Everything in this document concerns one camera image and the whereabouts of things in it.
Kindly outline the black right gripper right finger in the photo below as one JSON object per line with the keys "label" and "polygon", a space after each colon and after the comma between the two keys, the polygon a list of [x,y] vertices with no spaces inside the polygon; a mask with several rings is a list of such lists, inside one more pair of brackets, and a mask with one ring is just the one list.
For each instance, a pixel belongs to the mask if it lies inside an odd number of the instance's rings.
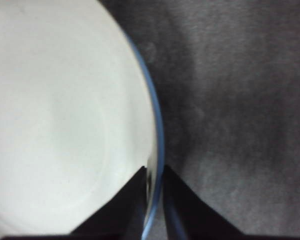
{"label": "black right gripper right finger", "polygon": [[163,210],[169,238],[240,238],[243,233],[203,202],[168,165],[163,171]]}

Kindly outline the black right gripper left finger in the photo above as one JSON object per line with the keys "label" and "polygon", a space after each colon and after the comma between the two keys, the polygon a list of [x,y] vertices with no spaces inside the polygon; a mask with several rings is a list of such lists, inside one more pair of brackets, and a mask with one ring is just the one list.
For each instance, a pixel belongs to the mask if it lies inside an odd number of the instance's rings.
{"label": "black right gripper left finger", "polygon": [[147,208],[147,170],[141,167],[103,207],[74,229],[72,238],[141,238]]}

